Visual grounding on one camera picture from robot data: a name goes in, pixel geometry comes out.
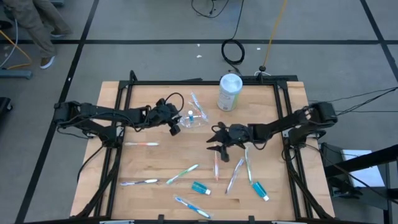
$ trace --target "white canister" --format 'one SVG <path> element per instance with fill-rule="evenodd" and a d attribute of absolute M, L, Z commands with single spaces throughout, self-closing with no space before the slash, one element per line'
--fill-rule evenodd
<path fill-rule="evenodd" d="M 223 111 L 231 111 L 235 108 L 239 93 L 242 91 L 243 82 L 241 77 L 229 73 L 220 80 L 220 95 L 218 96 L 218 107 Z"/>

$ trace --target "yellow cable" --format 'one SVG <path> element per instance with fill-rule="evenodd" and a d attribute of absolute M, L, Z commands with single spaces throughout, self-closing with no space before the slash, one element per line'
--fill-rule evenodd
<path fill-rule="evenodd" d="M 29 63 L 14 65 L 14 66 L 7 68 L 8 70 L 13 69 L 13 68 L 19 68 L 19 67 L 25 67 L 25 66 L 32 65 L 32 59 L 22 49 L 20 49 L 18 47 L 18 45 L 16 45 L 2 30 L 0 30 L 0 34 L 3 35 L 10 43 L 12 43 L 16 47 L 16 49 L 18 49 L 20 52 L 22 52 L 29 60 Z"/>
<path fill-rule="evenodd" d="M 270 51 L 270 49 L 271 49 L 272 39 L 274 38 L 274 34 L 275 34 L 275 32 L 276 32 L 276 29 L 278 28 L 279 21 L 280 21 L 280 19 L 282 18 L 282 14 L 283 14 L 284 11 L 285 11 L 286 3 L 287 3 L 287 0 L 284 0 L 284 4 L 282 5 L 282 9 L 280 10 L 279 16 L 278 16 L 278 18 L 276 19 L 274 28 L 273 28 L 272 33 L 271 33 L 271 38 L 269 39 L 269 43 L 268 43 L 268 47 L 267 47 L 266 59 L 264 60 L 264 64 L 262 64 L 263 66 L 266 66 L 267 59 L 268 59 L 268 54 L 269 54 L 269 51 Z"/>

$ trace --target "floor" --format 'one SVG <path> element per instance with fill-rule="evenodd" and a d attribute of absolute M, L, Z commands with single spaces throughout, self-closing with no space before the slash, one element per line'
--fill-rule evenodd
<path fill-rule="evenodd" d="M 224 2 L 215 1 L 215 12 Z M 48 135 L 54 103 L 96 103 L 101 82 L 125 80 L 131 69 L 139 80 L 218 80 L 230 69 L 221 56 L 220 43 L 233 35 L 240 3 L 230 0 L 219 17 L 207 19 L 197 16 L 187 0 L 65 0 L 59 11 L 74 33 L 54 41 L 58 55 L 47 70 L 39 69 L 38 50 L 20 29 L 20 47 L 34 59 L 28 68 L 34 77 L 0 79 L 0 96 L 10 97 L 14 105 L 0 129 L 0 222 L 13 223 L 17 217 Z M 364 3 L 376 26 L 370 22 Z M 244 3 L 236 34 L 236 39 L 245 43 L 246 58 L 239 65 L 244 75 L 254 74 L 264 60 L 265 43 L 281 5 L 282 1 L 275 0 Z M 211 2 L 196 0 L 195 6 L 207 13 Z M 393 59 L 398 57 L 397 7 L 394 0 L 288 0 L 267 72 L 297 75 L 305 83 L 310 100 L 397 86 Z M 13 37 L 14 31 L 7 34 Z M 11 48 L 1 41 L 0 60 L 4 60 Z M 227 45 L 226 53 L 237 55 L 236 59 L 240 54 L 233 45 Z M 16 52 L 6 67 L 24 61 Z M 398 93 L 390 93 L 361 110 L 398 110 L 397 97 Z M 344 110 L 368 98 L 339 101 L 335 109 Z M 322 141 L 347 149 L 383 149 L 397 144 L 397 125 L 396 113 L 349 113 L 328 129 Z M 68 217 L 85 147 L 85 140 L 54 135 L 26 222 Z M 390 165 L 390 173 L 392 186 L 397 187 L 395 164 Z M 342 220 L 383 221 L 382 210 L 354 200 L 334 198 L 333 204 Z"/>

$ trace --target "pants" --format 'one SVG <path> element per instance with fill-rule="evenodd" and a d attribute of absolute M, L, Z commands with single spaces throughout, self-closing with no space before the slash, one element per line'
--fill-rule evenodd
<path fill-rule="evenodd" d="M 68 24 L 49 0 L 3 0 L 3 2 L 11 8 L 17 22 L 28 31 L 39 47 L 42 58 L 56 54 L 49 31 L 44 27 L 42 19 L 62 34 L 72 33 Z"/>

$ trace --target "blue toothbrush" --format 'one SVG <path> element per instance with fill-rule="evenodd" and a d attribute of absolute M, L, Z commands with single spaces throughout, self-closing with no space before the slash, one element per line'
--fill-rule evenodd
<path fill-rule="evenodd" d="M 182 200 L 182 198 L 180 198 L 180 197 L 175 197 L 175 200 L 178 201 L 178 202 L 180 202 L 180 203 L 182 203 L 182 204 L 184 204 L 185 206 L 187 206 L 188 208 L 190 208 L 190 209 L 192 209 L 193 211 L 197 212 L 198 214 L 203 215 L 203 216 L 206 217 L 206 218 L 211 218 L 206 212 L 200 210 L 199 208 L 196 208 L 195 206 L 193 206 L 193 205 L 191 205 L 191 204 L 189 204 L 189 203 L 187 203 L 187 202 L 184 202 L 184 200 Z"/>

